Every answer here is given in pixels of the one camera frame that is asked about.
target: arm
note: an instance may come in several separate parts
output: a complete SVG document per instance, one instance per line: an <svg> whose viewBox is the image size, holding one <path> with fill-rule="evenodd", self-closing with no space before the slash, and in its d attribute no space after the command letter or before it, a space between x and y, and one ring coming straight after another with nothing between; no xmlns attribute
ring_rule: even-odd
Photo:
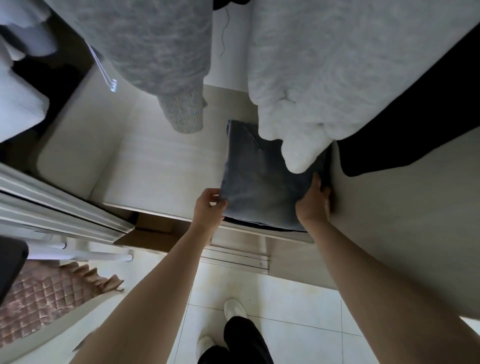
<svg viewBox="0 0 480 364"><path fill-rule="evenodd" d="M382 364L478 363L478 335L428 290L366 253L328 222L329 191L312 186L297 216Z"/></svg>
<svg viewBox="0 0 480 364"><path fill-rule="evenodd" d="M125 297L71 364L166 363L187 306L203 248L223 219L219 189L198 198L193 221L165 258Z"/></svg>

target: shoe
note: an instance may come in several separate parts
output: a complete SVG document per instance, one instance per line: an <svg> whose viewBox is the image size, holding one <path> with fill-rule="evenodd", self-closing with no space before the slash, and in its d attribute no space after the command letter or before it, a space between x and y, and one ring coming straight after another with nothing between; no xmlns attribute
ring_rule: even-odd
<svg viewBox="0 0 480 364"><path fill-rule="evenodd" d="M235 298L230 298L225 302L223 305L223 313L225 314L227 322L234 316L248 318L247 311L245 311L245 308L243 308L241 303Z"/></svg>
<svg viewBox="0 0 480 364"><path fill-rule="evenodd" d="M210 349L212 346L215 346L215 342L210 336L204 336L197 343L197 362L200 360L202 355Z"/></svg>

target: forearm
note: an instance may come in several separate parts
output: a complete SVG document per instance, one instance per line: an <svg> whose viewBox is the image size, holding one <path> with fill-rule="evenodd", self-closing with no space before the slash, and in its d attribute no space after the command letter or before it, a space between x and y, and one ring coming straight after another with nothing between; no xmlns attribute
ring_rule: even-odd
<svg viewBox="0 0 480 364"><path fill-rule="evenodd" d="M477 362L478 336L430 292L386 267L330 223L305 228L382 364Z"/></svg>
<svg viewBox="0 0 480 364"><path fill-rule="evenodd" d="M72 364L166 363L209 239L206 233L189 230L118 305Z"/></svg>

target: black pants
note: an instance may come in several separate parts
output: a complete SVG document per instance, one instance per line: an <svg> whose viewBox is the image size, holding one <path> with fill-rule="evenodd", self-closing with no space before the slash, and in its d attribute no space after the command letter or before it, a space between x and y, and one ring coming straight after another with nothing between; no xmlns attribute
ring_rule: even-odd
<svg viewBox="0 0 480 364"><path fill-rule="evenodd" d="M261 333L249 319L232 317L225 325L223 338L228 349L213 346L200 357L198 364L273 364Z"/></svg>

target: hand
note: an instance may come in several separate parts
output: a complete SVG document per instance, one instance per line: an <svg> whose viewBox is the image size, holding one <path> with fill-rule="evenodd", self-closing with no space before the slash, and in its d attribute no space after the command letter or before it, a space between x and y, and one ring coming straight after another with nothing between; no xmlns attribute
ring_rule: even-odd
<svg viewBox="0 0 480 364"><path fill-rule="evenodd" d="M219 193L219 188L206 188L195 203L190 230L206 234L208 240L212 238L214 232L218 229L220 222L224 218L222 213L228 205L227 200L218 202ZM210 202L216 202L217 204L212 206Z"/></svg>
<svg viewBox="0 0 480 364"><path fill-rule="evenodd" d="M300 224L305 227L309 223L327 222L330 220L330 188L325 187L323 191L322 181L317 172L313 174L312 184L305 196L297 201L295 210Z"/></svg>

